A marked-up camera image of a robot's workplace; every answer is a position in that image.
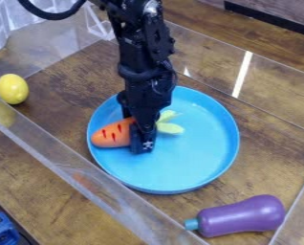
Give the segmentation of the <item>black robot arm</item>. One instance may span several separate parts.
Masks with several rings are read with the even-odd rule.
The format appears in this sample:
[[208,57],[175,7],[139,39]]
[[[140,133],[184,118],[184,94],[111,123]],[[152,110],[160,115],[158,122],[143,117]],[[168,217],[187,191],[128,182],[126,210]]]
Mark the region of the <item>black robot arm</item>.
[[175,39],[164,22],[162,0],[102,0],[100,8],[114,28],[119,43],[119,76],[126,90],[118,94],[123,116],[130,125],[131,150],[154,150],[160,110],[171,105],[178,76],[168,57]]

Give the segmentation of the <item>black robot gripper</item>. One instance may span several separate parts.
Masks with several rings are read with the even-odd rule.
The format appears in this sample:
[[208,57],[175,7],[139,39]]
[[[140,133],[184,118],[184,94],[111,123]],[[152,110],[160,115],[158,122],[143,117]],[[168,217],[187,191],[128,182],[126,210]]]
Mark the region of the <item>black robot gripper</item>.
[[134,117],[130,125],[131,151],[134,154],[151,152],[156,142],[156,120],[160,110],[171,105],[172,90],[178,76],[170,63],[138,73],[124,65],[119,75],[126,80],[126,89],[118,94],[123,118]]

